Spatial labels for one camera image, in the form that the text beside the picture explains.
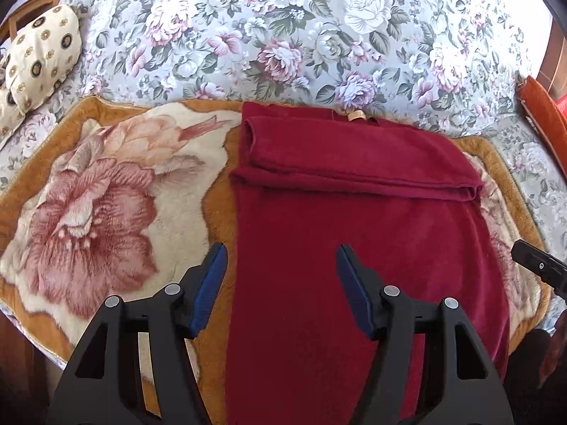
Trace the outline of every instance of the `red cloth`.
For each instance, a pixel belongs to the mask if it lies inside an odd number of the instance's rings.
[[[342,291],[341,243],[414,299],[457,298],[505,370],[508,303],[477,173],[443,136],[337,118],[325,109],[244,105],[231,173],[238,258],[230,425],[349,423],[375,343],[356,327]],[[415,411],[422,354],[416,337],[402,417]]]

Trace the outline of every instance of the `orange cloth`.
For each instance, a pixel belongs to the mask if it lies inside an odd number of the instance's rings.
[[[520,99],[567,180],[567,118],[545,88],[531,76],[520,89]]]

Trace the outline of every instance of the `maroon sweater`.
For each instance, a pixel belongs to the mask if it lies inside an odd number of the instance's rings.
[[[356,327],[342,291],[341,243],[414,299],[455,297],[504,373],[508,303],[477,173],[443,136],[339,120],[326,109],[244,105],[231,173],[238,258],[230,425],[349,422],[375,343]],[[415,411],[422,357],[416,336],[402,417]]]

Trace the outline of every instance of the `large pink flower on blanket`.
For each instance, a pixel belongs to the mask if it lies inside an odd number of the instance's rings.
[[[156,272],[141,234],[156,215],[154,171],[112,158],[80,169],[56,175],[34,213],[24,273],[33,294],[89,318],[110,293],[134,291]]]

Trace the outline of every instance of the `pillow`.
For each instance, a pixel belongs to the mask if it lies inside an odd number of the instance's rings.
[[[6,71],[5,99],[9,100],[0,105],[0,111],[7,114],[0,114],[4,126],[0,149],[22,122],[13,119],[10,102],[21,115],[37,109],[69,75],[80,50],[79,19],[64,4],[48,9],[18,31],[2,64]]]
[[[531,76],[520,87],[520,100],[531,124],[545,141],[567,180],[567,118],[541,84]]]

